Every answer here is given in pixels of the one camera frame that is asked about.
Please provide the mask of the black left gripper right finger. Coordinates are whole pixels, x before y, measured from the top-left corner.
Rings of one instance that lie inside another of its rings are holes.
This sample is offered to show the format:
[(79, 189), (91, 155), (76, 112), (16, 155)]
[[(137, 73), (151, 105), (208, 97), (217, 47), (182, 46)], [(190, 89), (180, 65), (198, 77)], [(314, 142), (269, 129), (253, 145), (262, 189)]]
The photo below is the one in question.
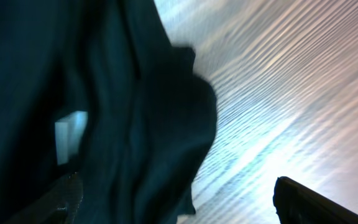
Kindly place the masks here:
[(285, 176), (275, 183), (273, 205), (281, 224), (358, 224), (358, 214)]

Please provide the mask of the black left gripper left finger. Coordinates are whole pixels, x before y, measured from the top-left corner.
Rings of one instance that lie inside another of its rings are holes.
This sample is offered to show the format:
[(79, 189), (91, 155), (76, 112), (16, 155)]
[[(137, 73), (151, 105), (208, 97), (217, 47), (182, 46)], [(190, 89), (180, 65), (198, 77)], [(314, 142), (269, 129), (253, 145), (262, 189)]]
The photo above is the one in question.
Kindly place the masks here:
[(83, 181), (77, 173), (58, 179), (38, 200), (22, 209), (5, 224), (73, 224), (83, 200)]

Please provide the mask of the black t-shirt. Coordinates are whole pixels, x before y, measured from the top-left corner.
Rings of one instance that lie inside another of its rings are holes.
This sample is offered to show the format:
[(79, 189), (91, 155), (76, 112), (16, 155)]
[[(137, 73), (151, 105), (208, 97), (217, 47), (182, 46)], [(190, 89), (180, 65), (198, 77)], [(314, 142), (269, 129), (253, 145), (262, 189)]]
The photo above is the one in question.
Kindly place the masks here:
[(0, 223), (77, 173), (74, 223), (176, 223), (217, 125), (153, 1), (0, 1)]

